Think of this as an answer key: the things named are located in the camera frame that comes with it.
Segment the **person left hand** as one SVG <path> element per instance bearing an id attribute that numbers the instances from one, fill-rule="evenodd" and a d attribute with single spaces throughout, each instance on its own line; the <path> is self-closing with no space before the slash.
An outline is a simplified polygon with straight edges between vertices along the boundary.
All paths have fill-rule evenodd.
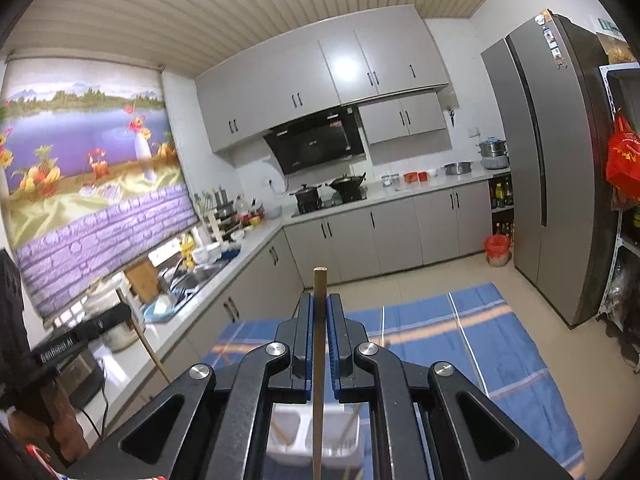
<path id="1" fill-rule="evenodd" d="M 83 458 L 89 447 L 65 392 L 54 382 L 41 390 L 41 396 L 51 414 L 52 424 L 48 425 L 20 410 L 14 410 L 8 415 L 12 434 L 25 444 L 36 444 L 52 437 L 66 460 L 74 462 Z"/>

